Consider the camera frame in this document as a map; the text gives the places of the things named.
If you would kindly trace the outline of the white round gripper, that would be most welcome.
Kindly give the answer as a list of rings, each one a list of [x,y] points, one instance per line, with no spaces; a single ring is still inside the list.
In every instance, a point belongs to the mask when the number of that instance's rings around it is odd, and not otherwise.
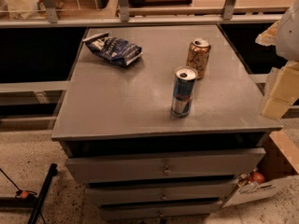
[[[288,60],[282,68],[273,67],[268,74],[261,109],[262,116],[281,119],[299,99],[299,0],[255,42],[266,47],[276,45],[277,55]]]

